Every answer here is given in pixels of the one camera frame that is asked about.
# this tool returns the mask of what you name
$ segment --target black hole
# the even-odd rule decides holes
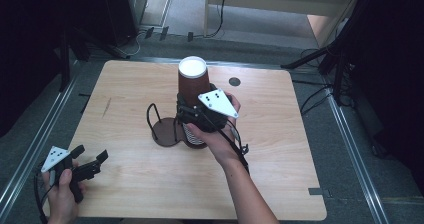
[[[231,86],[240,86],[241,84],[240,79],[238,79],[237,77],[231,77],[228,82],[230,83]]]

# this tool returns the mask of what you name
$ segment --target hand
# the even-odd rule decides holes
[[[234,106],[234,109],[238,112],[240,110],[240,103],[235,98],[235,96],[231,95],[228,92],[225,92],[226,95],[230,95],[232,98],[232,104]],[[231,121],[234,125],[236,125],[236,119],[233,117],[228,117],[228,120]],[[237,154],[234,152],[234,150],[231,148],[230,144],[227,140],[225,140],[224,137],[221,136],[218,132],[213,133],[207,133],[201,131],[196,125],[189,123],[187,124],[187,128],[189,131],[198,139],[205,142],[209,149],[211,150],[212,154],[215,156],[215,159],[218,161],[218,163],[225,167],[229,162],[232,160],[239,161],[239,158]],[[226,125],[222,131],[232,140],[234,141],[233,133],[231,132],[230,125]]]
[[[48,172],[42,173],[44,187],[50,189]],[[59,185],[54,186],[47,194],[50,204],[49,223],[73,223],[78,216],[78,205],[75,202],[74,195],[69,189],[69,183],[72,180],[72,171],[66,169],[62,172]],[[79,183],[82,192],[85,192],[85,186]]]

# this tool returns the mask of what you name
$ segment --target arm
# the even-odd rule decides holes
[[[238,111],[240,103],[234,96],[232,100],[234,108]],[[188,124],[187,127],[194,136],[208,144],[215,159],[222,166],[239,223],[278,223],[230,144],[218,132],[205,133],[193,124]],[[234,140],[228,125],[223,132]]]

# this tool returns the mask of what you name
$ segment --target metal rail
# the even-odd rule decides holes
[[[330,83],[323,77],[324,83]],[[332,90],[327,89],[327,94],[330,94]],[[371,215],[374,218],[374,222],[378,224],[390,223],[383,204],[377,193],[373,181],[368,173],[364,161],[362,160],[361,154],[357,148],[355,139],[349,129],[349,125],[344,116],[343,110],[337,105],[334,98],[329,98],[330,107],[334,114],[334,118],[339,126],[340,133],[343,141],[346,144],[347,151],[349,153],[350,160],[352,161],[353,168],[358,177],[359,184],[361,185],[362,191],[364,192],[365,199],[368,203],[368,207],[371,211]]]
[[[0,223],[6,223],[7,216],[9,215],[13,204],[18,198],[18,195],[23,186],[25,185],[25,181],[31,174],[32,168],[36,164],[36,161],[44,148],[50,132],[52,131],[60,113],[62,112],[63,107],[68,101],[69,95],[75,85],[75,81],[80,69],[77,61],[74,63],[73,67],[75,68],[75,73],[69,85],[56,97],[55,102],[50,108],[34,139],[32,140],[27,152],[25,153],[25,156],[22,158],[15,173],[9,180],[9,183],[3,189],[0,197]]]

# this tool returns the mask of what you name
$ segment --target wooden tabletop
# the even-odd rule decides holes
[[[208,66],[210,82],[241,103],[237,129],[250,173],[279,220],[323,220],[319,188],[290,74],[283,70]],[[241,84],[229,84],[237,77]],[[152,139],[146,110],[175,117],[178,65],[109,61],[105,64],[69,147],[83,144],[81,164],[107,149],[101,173],[85,181],[80,216],[236,219],[225,175],[208,148]],[[157,118],[151,112],[154,124]]]

